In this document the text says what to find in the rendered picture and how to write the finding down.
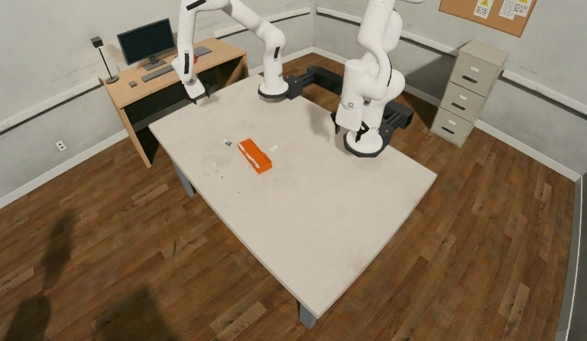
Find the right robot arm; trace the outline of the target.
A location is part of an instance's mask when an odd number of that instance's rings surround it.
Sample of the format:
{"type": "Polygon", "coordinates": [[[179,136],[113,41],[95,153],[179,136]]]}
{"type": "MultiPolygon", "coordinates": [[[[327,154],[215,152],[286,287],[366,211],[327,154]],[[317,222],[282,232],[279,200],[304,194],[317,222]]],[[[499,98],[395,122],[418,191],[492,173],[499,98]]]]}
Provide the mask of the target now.
{"type": "Polygon", "coordinates": [[[282,74],[282,53],[286,45],[284,33],[254,13],[239,0],[182,0],[177,33],[179,57],[175,58],[171,63],[182,84],[191,84],[198,77],[193,72],[193,38],[196,14],[200,11],[216,11],[219,9],[264,42],[264,83],[260,85],[260,90],[268,95],[286,92],[288,85],[284,82],[282,74]]]}

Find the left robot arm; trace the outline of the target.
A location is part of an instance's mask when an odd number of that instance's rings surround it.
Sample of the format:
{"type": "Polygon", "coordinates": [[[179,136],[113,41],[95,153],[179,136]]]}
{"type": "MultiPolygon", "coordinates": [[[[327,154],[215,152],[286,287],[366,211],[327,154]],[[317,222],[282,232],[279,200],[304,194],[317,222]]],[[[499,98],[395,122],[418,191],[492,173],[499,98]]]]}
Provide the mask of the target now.
{"type": "Polygon", "coordinates": [[[395,1],[368,0],[356,39],[357,45],[367,52],[360,60],[345,62],[342,104],[350,108],[364,105],[363,121],[370,127],[357,143],[357,133],[353,131],[347,134],[346,141],[362,153],[373,153],[381,148],[378,131],[384,107],[405,85],[403,74],[391,68],[387,55],[397,46],[403,25],[394,8],[395,1]]]}

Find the orange open-top bin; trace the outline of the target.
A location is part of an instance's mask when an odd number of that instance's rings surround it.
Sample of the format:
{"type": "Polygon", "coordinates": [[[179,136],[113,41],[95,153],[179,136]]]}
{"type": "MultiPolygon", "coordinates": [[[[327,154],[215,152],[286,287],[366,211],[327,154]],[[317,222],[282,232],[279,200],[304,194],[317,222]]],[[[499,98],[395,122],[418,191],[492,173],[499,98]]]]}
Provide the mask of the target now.
{"type": "Polygon", "coordinates": [[[243,153],[243,155],[258,174],[261,174],[272,168],[271,160],[265,153],[261,152],[261,150],[250,138],[239,142],[238,149],[241,151],[241,153],[243,153]]]}

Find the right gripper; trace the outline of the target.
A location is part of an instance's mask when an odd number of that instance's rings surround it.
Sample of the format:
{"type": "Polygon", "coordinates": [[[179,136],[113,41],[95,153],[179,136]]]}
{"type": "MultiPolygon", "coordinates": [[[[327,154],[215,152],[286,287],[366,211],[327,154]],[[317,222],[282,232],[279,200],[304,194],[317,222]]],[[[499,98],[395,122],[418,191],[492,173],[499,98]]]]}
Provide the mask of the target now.
{"type": "Polygon", "coordinates": [[[196,104],[196,100],[194,98],[201,95],[202,93],[206,93],[206,95],[209,98],[209,93],[208,93],[209,84],[202,85],[202,83],[198,80],[198,78],[196,78],[190,85],[184,84],[184,86],[188,92],[185,96],[185,99],[193,101],[194,104],[196,104]],[[205,86],[207,87],[206,89],[204,89],[205,86]],[[190,97],[188,97],[188,96],[190,96],[190,97]]]}

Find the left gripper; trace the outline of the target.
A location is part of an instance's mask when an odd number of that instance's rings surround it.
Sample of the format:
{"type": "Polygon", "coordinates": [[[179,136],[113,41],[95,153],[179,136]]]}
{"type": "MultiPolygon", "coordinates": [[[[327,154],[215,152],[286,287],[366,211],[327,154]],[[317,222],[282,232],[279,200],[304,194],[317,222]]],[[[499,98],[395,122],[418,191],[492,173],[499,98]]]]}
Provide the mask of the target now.
{"type": "Polygon", "coordinates": [[[330,116],[335,126],[335,134],[340,131],[340,126],[350,129],[357,133],[355,143],[360,141],[361,136],[365,134],[370,128],[363,122],[364,106],[359,108],[350,108],[344,106],[340,101],[337,112],[331,112],[330,116]],[[336,115],[336,117],[335,117],[336,115]],[[337,123],[337,124],[336,124],[337,123]],[[364,131],[362,130],[364,128],[364,131]],[[361,135],[361,136],[360,136],[361,135]]]}

